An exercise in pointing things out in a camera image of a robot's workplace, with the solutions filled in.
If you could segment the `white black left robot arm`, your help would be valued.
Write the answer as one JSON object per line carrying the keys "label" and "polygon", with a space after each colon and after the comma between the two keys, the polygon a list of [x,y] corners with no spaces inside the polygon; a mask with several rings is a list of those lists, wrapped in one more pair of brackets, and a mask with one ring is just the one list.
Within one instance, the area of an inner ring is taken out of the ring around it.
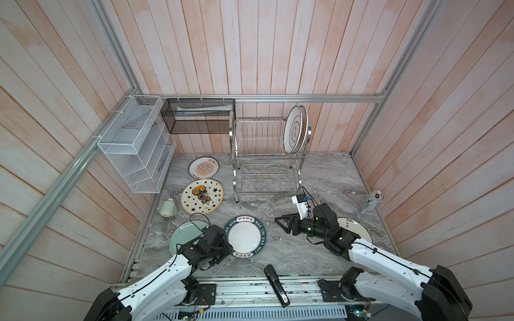
{"label": "white black left robot arm", "polygon": [[114,291],[101,292],[85,320],[152,320],[178,304],[191,304],[197,297],[199,282],[193,273],[220,263],[232,251],[225,231],[210,226],[197,241],[180,246],[177,253],[148,276]]}

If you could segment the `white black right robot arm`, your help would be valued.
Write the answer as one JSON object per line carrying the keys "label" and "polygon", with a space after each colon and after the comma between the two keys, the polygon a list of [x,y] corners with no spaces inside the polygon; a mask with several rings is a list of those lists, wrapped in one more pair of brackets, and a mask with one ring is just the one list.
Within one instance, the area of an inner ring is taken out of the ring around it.
{"label": "white black right robot arm", "polygon": [[319,238],[332,254],[356,263],[338,283],[343,299],[376,299],[420,320],[468,320],[473,304],[448,268],[422,266],[373,245],[341,227],[328,204],[315,206],[312,218],[300,212],[275,222],[287,234]]}

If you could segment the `white plate orange sunburst design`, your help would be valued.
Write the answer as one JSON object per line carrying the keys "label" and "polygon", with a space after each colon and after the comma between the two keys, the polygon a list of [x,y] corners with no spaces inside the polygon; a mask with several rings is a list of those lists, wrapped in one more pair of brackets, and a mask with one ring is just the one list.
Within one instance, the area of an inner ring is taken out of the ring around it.
{"label": "white plate orange sunburst design", "polygon": [[305,144],[305,140],[306,140],[307,132],[308,132],[307,128],[308,128],[308,124],[309,124],[308,113],[307,113],[306,108],[302,105],[298,106],[298,108],[301,113],[301,134],[300,134],[300,138],[298,139],[298,144],[297,144],[295,153],[298,153],[301,150],[301,148],[303,147],[303,145]]}

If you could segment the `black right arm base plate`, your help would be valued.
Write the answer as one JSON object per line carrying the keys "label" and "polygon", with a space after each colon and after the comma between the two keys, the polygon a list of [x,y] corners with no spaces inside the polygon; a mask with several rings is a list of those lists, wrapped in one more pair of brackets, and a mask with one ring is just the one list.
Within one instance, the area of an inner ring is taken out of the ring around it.
{"label": "black right arm base plate", "polygon": [[321,295],[324,302],[355,302],[362,301],[368,302],[374,301],[373,298],[369,299],[362,297],[356,292],[355,289],[348,289],[344,287],[344,284],[338,281],[329,281],[326,279],[320,279],[317,281],[317,285],[321,290]]}

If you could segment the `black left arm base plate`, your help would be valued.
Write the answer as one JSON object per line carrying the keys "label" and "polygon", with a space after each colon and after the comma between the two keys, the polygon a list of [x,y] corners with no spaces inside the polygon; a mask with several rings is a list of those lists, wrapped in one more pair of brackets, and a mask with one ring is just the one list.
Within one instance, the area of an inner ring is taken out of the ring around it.
{"label": "black left arm base plate", "polygon": [[211,306],[216,301],[217,285],[215,283],[199,283],[193,276],[181,281],[185,286],[186,296],[180,305],[204,304]]}

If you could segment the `white plate green clover design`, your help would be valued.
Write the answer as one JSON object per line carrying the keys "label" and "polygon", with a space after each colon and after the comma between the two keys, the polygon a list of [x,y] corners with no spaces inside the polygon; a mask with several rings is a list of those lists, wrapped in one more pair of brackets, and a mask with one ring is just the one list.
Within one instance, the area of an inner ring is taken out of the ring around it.
{"label": "white plate green clover design", "polygon": [[283,144],[287,154],[292,154],[297,148],[302,129],[302,114],[299,106],[294,106],[286,119]]}

